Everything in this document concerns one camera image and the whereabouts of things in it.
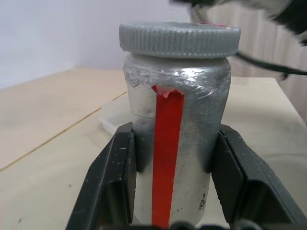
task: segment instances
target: silver jar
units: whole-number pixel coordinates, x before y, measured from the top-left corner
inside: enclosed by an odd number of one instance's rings
[[[231,70],[225,57],[236,52],[240,30],[188,23],[126,23],[119,35],[121,47],[131,52],[124,74],[136,133],[134,215],[142,224],[166,227],[183,220],[196,225],[204,213],[212,151],[230,87]],[[158,164],[153,160],[157,138],[153,86],[184,95],[167,223],[152,220],[156,212],[153,165]],[[159,166],[160,172],[165,167]]]

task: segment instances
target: gray lid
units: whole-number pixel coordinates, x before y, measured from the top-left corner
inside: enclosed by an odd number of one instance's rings
[[[120,47],[163,58],[221,58],[238,50],[241,30],[192,23],[123,23]]]

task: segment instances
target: red tape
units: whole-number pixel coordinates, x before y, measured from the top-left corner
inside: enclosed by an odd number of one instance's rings
[[[153,153],[152,225],[168,228],[184,95],[158,86]]]

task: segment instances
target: black cable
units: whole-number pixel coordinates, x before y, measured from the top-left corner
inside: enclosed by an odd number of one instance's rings
[[[242,54],[241,52],[237,52],[236,56],[239,59],[242,59],[254,66],[260,67],[262,69],[268,69],[268,70],[272,70],[275,72],[281,72],[283,73],[283,77],[284,79],[286,79],[290,74],[296,74],[296,75],[306,75],[307,76],[307,71],[304,70],[300,70],[300,69],[294,69],[294,68],[290,68],[287,66],[282,66],[282,65],[277,65],[277,64],[273,64],[273,63],[269,63],[269,62],[265,62],[265,61],[260,61],[257,59],[254,59],[252,57],[249,57],[245,54]]]

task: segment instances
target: wooden table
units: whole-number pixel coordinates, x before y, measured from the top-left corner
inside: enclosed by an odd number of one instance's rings
[[[125,91],[122,71],[90,69],[0,91],[0,229],[65,229],[89,165],[111,138],[97,111]],[[233,77],[223,123],[307,214],[307,127],[275,79]],[[213,186],[201,223],[226,225]]]

